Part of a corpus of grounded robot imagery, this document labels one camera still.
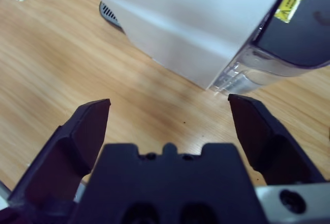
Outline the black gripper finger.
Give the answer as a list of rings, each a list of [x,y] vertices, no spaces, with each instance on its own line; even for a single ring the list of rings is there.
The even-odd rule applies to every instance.
[[[103,145],[109,108],[109,99],[79,106],[35,157],[11,193],[9,204],[42,206],[48,200],[73,200]]]
[[[288,130],[254,98],[228,96],[238,140],[250,166],[268,185],[325,183]]]

